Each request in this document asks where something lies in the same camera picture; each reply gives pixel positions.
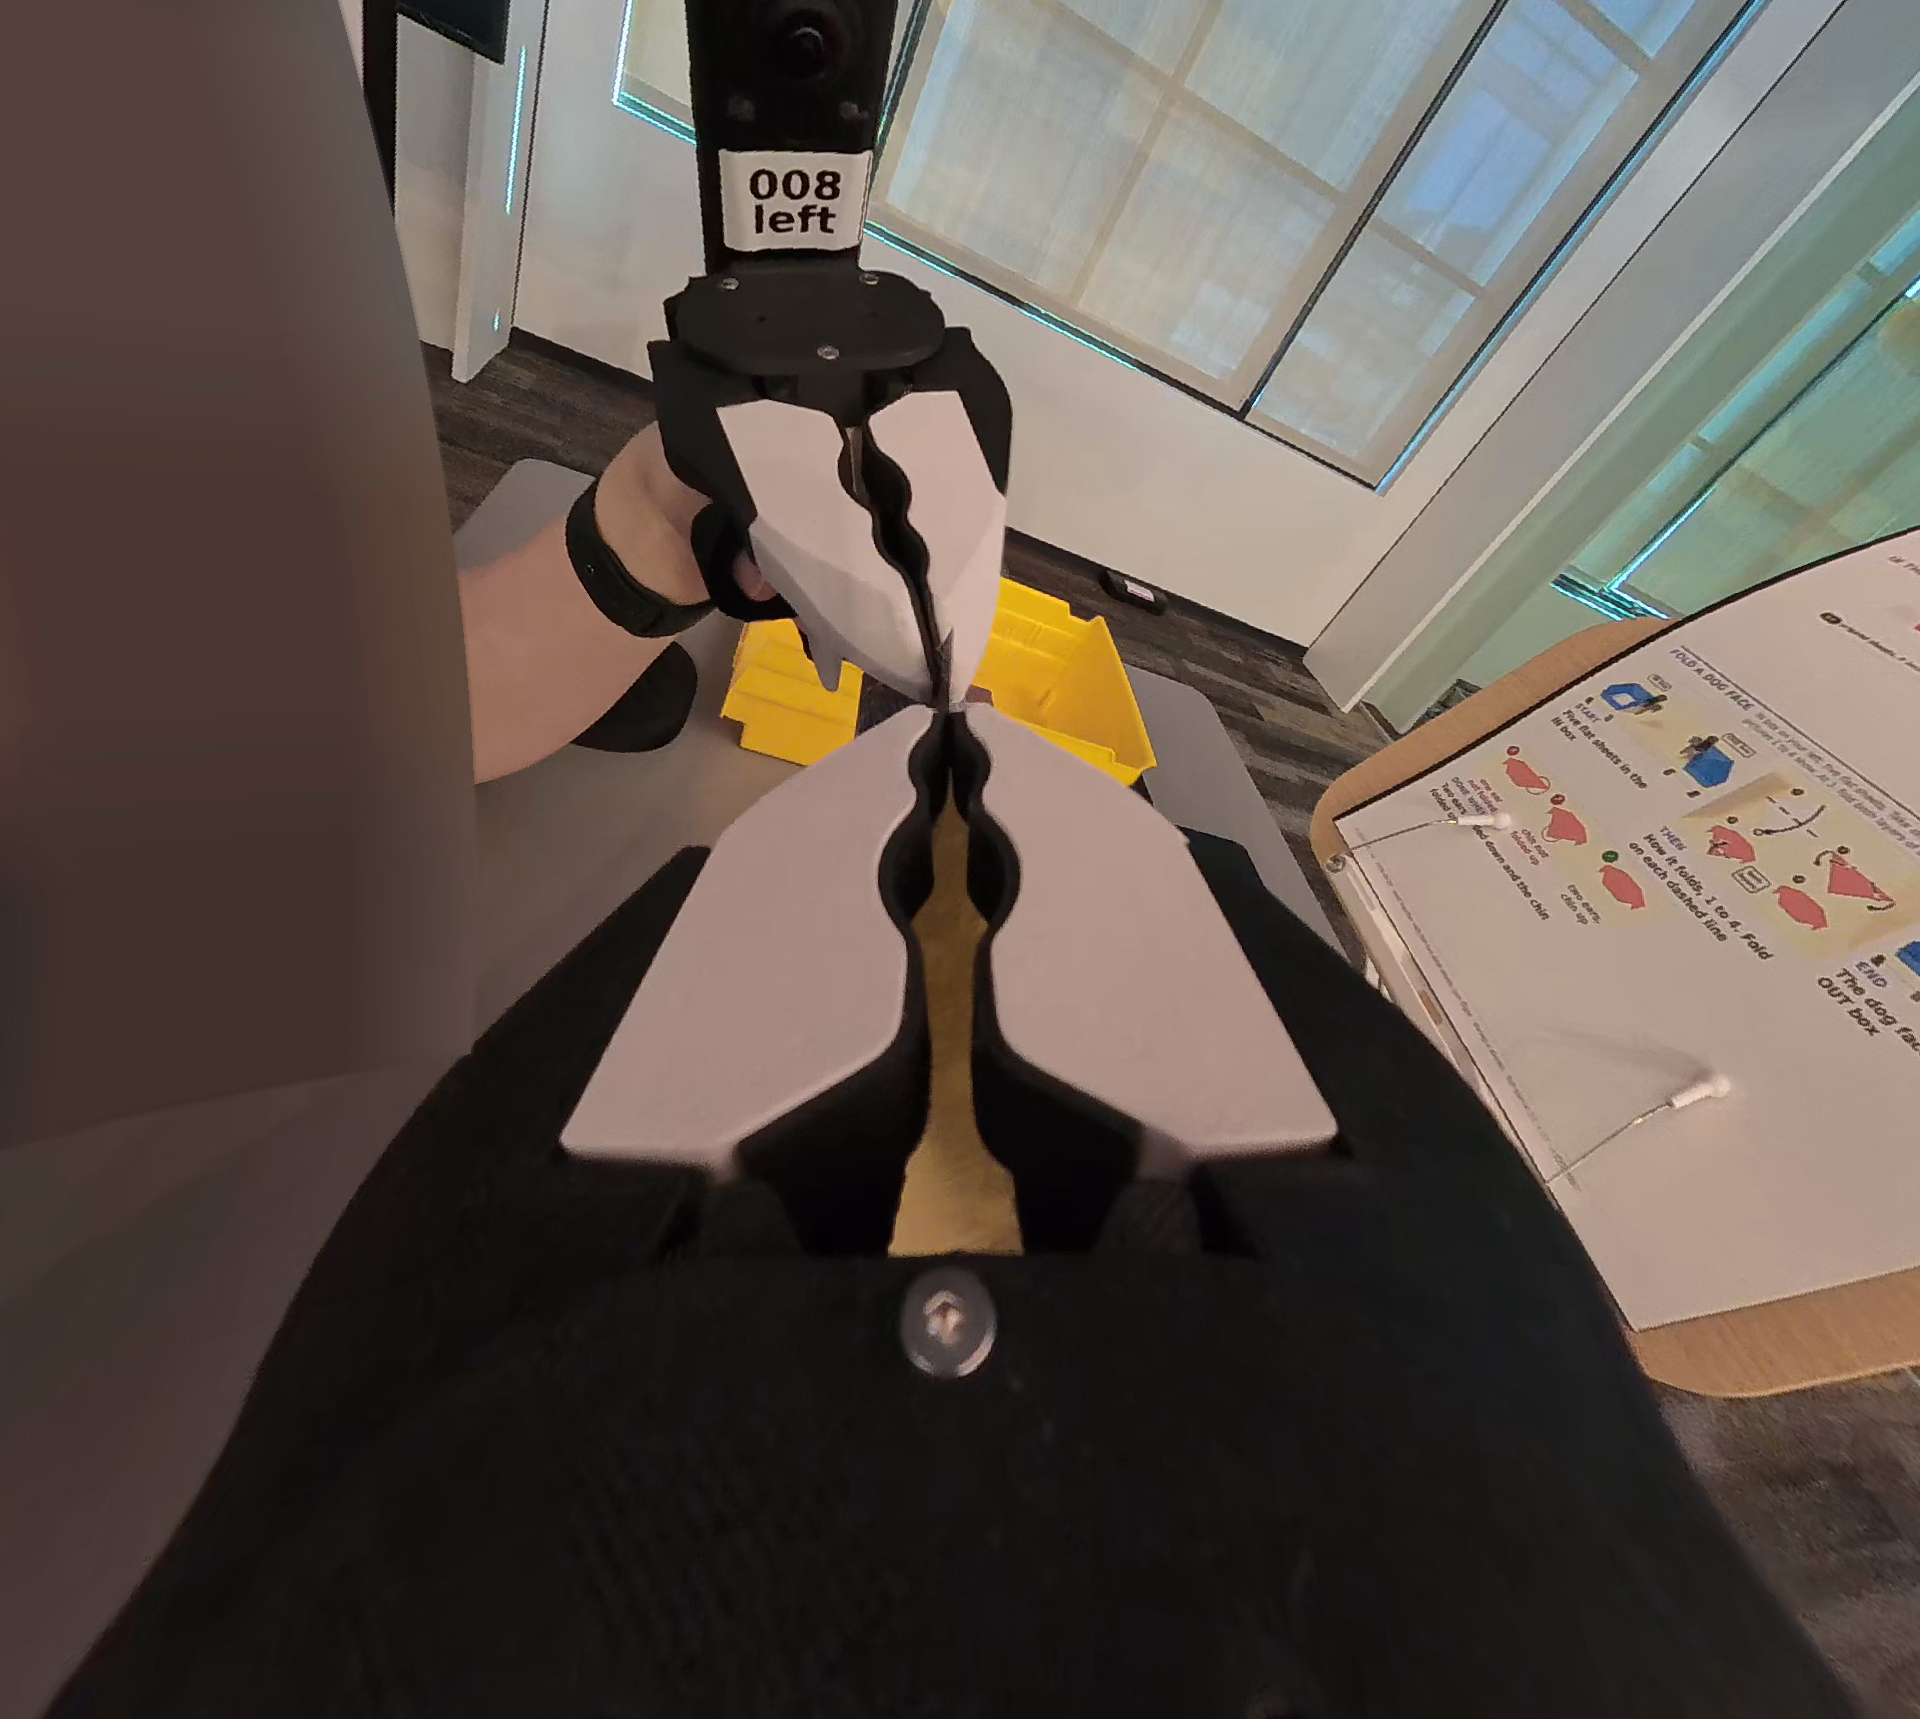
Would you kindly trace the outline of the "person's left hand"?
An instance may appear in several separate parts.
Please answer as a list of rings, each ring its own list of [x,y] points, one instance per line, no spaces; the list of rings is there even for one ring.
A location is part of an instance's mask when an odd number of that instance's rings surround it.
[[[624,440],[597,484],[597,530],[624,576],[667,603],[709,603],[709,578],[690,543],[709,496],[667,464],[657,423]]]

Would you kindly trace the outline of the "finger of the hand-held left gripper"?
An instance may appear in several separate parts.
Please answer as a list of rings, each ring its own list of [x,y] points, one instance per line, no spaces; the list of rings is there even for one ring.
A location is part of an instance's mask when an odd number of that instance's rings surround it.
[[[963,700],[997,614],[1004,495],[952,389],[919,389],[873,414],[868,440],[905,480],[901,570],[921,603],[924,698]]]
[[[938,708],[942,669],[907,578],[875,538],[875,510],[844,484],[849,438],[822,411],[748,401],[718,411],[752,505],[761,578],[793,607],[828,689],[844,666],[905,700]]]

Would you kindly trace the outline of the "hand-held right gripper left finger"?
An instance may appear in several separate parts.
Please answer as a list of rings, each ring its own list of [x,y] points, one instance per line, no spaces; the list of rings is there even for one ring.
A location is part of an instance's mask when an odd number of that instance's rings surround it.
[[[914,934],[945,717],[907,705],[748,807],[698,863],[560,1148],[761,1185],[809,1255],[883,1255],[924,1138]]]

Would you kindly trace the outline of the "yellow plastic bin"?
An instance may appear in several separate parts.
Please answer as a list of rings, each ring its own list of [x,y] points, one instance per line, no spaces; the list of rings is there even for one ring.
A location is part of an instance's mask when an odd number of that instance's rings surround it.
[[[1140,788],[1155,768],[1111,626],[1077,617],[1056,594],[1014,578],[997,580],[994,624],[974,683],[1004,717],[1121,788]],[[809,768],[849,746],[859,710],[875,700],[880,689],[856,666],[844,666],[840,683],[828,689],[798,626],[778,619],[740,631],[718,710],[740,729],[747,754]]]

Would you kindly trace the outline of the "black wristband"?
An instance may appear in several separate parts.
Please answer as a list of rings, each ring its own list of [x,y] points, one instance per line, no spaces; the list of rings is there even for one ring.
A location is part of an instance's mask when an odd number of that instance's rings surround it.
[[[671,641],[716,614],[711,599],[671,603],[632,578],[597,521],[597,484],[566,507],[563,555],[584,599],[627,638]]]

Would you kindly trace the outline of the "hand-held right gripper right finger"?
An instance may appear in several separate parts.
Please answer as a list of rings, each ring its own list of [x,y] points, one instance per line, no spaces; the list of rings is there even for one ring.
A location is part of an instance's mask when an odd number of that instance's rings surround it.
[[[1088,1255],[1136,1185],[1320,1157],[1323,1103],[1181,827],[991,705],[958,714],[974,1121],[1025,1255]]]

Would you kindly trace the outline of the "person's left forearm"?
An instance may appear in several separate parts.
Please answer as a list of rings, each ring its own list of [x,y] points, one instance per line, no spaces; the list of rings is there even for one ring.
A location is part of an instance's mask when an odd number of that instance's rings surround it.
[[[473,780],[525,772],[592,722],[667,652],[608,624],[583,587],[563,526],[459,570]]]

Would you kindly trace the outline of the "large gridded window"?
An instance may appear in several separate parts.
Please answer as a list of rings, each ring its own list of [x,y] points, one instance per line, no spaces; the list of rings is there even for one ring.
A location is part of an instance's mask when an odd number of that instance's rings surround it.
[[[1753,0],[901,0],[868,219],[1384,484]],[[690,118],[682,0],[615,103]]]

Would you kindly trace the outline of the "black elbow rest pad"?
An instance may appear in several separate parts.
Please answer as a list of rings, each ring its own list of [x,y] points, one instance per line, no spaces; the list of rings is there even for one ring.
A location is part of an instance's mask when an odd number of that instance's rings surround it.
[[[695,714],[702,669],[690,652],[671,641],[649,669],[570,743],[597,754],[656,754],[671,746]]]

